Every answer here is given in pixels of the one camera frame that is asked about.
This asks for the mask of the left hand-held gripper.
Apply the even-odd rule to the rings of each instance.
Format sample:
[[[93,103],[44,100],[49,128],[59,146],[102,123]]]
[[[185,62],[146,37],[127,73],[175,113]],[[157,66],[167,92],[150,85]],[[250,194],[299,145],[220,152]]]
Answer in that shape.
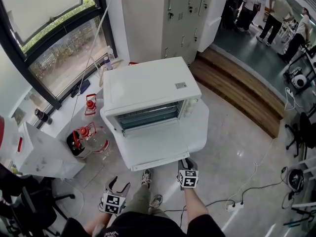
[[[126,196],[131,184],[127,183],[124,188],[120,192],[118,192],[117,196],[116,191],[113,190],[114,184],[116,183],[117,179],[118,177],[115,176],[106,182],[105,193],[101,197],[101,202],[98,205],[98,209],[100,212],[119,215],[123,210]]]

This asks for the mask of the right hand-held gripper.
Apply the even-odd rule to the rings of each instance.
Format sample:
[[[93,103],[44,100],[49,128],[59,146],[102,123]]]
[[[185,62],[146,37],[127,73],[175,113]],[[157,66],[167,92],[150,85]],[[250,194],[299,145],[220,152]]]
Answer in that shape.
[[[178,161],[177,181],[180,184],[180,189],[194,189],[198,183],[198,165],[191,159],[186,158]]]

